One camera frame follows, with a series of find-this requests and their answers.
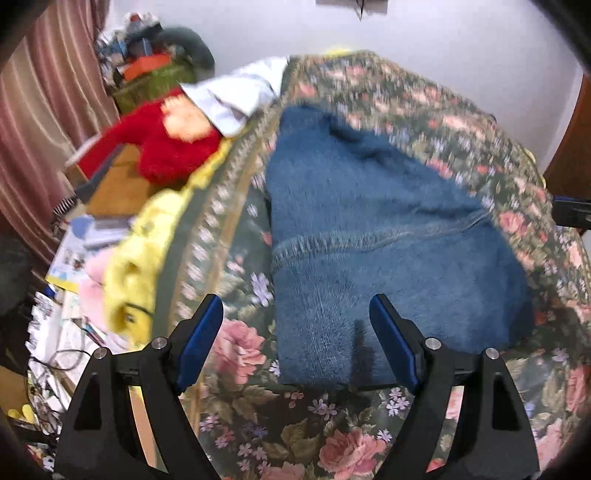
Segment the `orange box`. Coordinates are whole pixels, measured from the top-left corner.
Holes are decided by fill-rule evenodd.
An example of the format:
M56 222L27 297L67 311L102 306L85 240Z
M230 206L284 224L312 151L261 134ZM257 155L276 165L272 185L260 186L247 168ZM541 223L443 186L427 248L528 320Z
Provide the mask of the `orange box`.
M142 56L132 61L123 72L125 82L130 82L135 78L163 68L171 63L171 58L165 53Z

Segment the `white folded cloth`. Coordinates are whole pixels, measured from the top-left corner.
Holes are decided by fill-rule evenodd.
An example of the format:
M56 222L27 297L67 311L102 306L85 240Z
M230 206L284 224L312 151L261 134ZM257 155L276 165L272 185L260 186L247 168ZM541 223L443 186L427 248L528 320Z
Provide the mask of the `white folded cloth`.
M288 56L267 57L180 88L223 137L235 137L254 113L280 98L288 61Z

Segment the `wooden wardrobe with sliding door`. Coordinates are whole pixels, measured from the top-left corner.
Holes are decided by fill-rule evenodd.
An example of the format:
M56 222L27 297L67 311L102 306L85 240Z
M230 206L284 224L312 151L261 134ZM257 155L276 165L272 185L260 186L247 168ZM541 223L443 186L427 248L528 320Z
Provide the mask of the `wooden wardrobe with sliding door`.
M585 74L567 130L544 173L547 189L553 195L590 199L590 101L590 76Z

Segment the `grey green pillow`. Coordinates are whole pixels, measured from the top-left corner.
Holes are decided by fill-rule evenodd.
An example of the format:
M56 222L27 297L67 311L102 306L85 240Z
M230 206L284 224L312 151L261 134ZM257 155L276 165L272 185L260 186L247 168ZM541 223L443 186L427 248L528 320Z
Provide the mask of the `grey green pillow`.
M214 56L197 32L185 27L164 28L156 35L155 43L159 46L180 48L198 81L214 77Z

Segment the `yellow blanket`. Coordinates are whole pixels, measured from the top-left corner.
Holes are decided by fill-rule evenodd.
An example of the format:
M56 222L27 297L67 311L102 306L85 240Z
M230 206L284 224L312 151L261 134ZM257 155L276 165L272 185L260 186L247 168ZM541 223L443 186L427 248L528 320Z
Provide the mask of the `yellow blanket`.
M133 347L150 341L156 284L180 217L192 196L211 184L232 143L223 139L180 189L165 188L152 195L107 262L103 279L107 328Z

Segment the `floral green bedspread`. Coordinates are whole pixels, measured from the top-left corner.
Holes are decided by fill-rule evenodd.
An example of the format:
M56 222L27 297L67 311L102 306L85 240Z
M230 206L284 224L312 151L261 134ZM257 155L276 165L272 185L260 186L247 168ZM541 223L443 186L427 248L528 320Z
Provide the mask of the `floral green bedspread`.
M532 155L472 101L372 52L304 56L164 257L152 332L224 321L181 403L224 479L373 479L408 428L370 300L496 346L539 479L590 475L590 257Z

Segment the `red plush toy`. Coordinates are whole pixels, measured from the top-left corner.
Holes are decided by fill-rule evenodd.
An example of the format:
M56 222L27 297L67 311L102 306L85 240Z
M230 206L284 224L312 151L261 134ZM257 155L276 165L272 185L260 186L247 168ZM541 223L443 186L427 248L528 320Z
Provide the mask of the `red plush toy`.
M78 167L89 177L116 147L133 145L140 153L139 174L152 184L172 185L204 165L221 141L211 120L176 87L107 128L81 156Z

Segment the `stack of books and papers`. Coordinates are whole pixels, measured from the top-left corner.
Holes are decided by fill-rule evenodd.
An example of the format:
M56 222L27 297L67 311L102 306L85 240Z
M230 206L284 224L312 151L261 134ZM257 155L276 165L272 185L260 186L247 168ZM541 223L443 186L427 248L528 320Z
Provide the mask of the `stack of books and papers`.
M134 217L81 215L71 220L45 275L48 284L77 293L86 267L97 253L118 244L128 233Z

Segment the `blue denim jacket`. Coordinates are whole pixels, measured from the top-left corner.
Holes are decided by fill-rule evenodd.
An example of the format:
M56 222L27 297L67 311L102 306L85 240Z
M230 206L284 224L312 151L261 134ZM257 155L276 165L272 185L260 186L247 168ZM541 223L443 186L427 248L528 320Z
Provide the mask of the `blue denim jacket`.
M526 273L490 213L386 138L288 107L266 191L284 384L397 383L370 324L378 294L460 352L505 350L533 333Z

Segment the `striped red curtain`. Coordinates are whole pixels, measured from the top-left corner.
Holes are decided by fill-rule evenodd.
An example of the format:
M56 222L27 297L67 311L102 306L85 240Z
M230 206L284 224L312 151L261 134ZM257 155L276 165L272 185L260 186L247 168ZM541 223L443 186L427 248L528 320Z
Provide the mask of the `striped red curtain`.
M1 215L43 263L52 210L72 192L66 161L118 117L94 52L109 7L50 2L1 65Z

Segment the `pink plush toy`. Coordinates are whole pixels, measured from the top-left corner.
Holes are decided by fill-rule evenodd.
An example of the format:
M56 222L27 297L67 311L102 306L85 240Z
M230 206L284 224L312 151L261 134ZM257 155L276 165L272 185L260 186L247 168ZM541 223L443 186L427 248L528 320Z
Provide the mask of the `pink plush toy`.
M85 263L79 283L80 313L103 332L117 332L117 303L109 264L114 247L99 250Z

